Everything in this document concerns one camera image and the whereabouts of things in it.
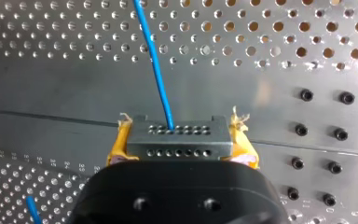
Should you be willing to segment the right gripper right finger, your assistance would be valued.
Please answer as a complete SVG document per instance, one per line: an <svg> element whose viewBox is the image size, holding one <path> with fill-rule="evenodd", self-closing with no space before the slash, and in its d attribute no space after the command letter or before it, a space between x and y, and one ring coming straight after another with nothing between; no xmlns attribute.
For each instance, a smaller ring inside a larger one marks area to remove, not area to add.
<svg viewBox="0 0 358 224"><path fill-rule="evenodd" d="M225 157L224 161L237 162L258 170L259 155L245 134L249 131L248 126L245 124L249 118L249 114L239 116L237 107L233 106L228 125L232 142L232 153L230 156Z"/></svg>

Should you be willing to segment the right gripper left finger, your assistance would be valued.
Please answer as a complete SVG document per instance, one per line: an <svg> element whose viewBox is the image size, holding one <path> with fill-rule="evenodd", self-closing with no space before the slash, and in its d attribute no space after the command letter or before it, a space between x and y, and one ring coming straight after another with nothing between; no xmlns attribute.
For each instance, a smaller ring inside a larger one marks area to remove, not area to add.
<svg viewBox="0 0 358 224"><path fill-rule="evenodd" d="M123 119L120 119L117 124L117 137L112 146L111 151L107 155L106 165L111 166L124 161L138 161L139 158L131 156L127 152L128 138L131 132L133 119L127 113L121 113Z"/></svg>

